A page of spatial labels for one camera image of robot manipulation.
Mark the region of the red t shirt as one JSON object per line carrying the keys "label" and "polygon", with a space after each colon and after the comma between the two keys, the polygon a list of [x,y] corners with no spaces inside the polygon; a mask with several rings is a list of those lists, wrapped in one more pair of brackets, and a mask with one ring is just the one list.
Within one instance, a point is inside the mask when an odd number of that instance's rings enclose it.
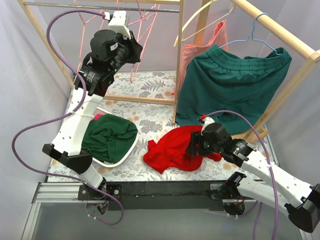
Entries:
{"label": "red t shirt", "polygon": [[181,126],[169,131],[158,142],[149,140],[148,151],[144,154],[143,161],[160,174],[168,168],[186,172],[197,170],[203,162],[203,157],[190,156],[186,149],[191,140],[191,133],[199,132],[201,129],[201,125]]}

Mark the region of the white laundry basket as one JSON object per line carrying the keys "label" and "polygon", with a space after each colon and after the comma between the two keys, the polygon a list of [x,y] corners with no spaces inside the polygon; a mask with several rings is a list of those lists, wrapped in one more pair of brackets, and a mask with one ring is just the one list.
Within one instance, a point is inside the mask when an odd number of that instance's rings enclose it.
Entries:
{"label": "white laundry basket", "polygon": [[[95,119],[98,115],[106,115],[106,114],[111,114],[111,113],[104,110],[101,107],[97,107],[93,113],[92,119]],[[117,163],[101,162],[94,157],[92,158],[92,160],[105,168],[117,167],[117,166],[121,165],[128,158],[128,156],[131,154],[134,147],[136,146],[138,139],[139,139],[139,133],[136,134],[135,140],[134,140],[133,144],[131,145],[131,147],[129,148],[129,150],[126,152],[126,154],[123,156],[123,158],[121,158]]]}

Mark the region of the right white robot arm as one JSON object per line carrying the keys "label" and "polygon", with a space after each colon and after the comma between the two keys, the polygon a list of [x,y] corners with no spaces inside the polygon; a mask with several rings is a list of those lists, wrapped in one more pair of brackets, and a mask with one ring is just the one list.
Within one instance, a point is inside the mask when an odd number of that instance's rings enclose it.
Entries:
{"label": "right white robot arm", "polygon": [[207,157],[217,153],[260,180],[255,181],[236,171],[224,184],[211,189],[217,199],[249,197],[288,216],[300,230],[313,233],[320,222],[320,185],[311,185],[289,174],[267,158],[252,144],[233,139],[225,128],[206,118],[200,131],[192,132],[186,153]]}

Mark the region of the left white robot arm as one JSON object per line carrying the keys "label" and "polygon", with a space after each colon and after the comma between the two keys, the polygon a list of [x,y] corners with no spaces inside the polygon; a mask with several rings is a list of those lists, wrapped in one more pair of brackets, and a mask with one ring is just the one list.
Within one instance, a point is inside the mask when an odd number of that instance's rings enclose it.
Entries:
{"label": "left white robot arm", "polygon": [[141,60],[143,47],[132,31],[128,36],[110,29],[97,31],[90,41],[91,51],[85,56],[75,79],[68,116],[52,143],[43,153],[77,173],[90,184],[89,194],[95,200],[106,196],[104,178],[94,168],[93,158],[82,150],[82,141],[93,113],[106,95],[114,76],[125,64]]}

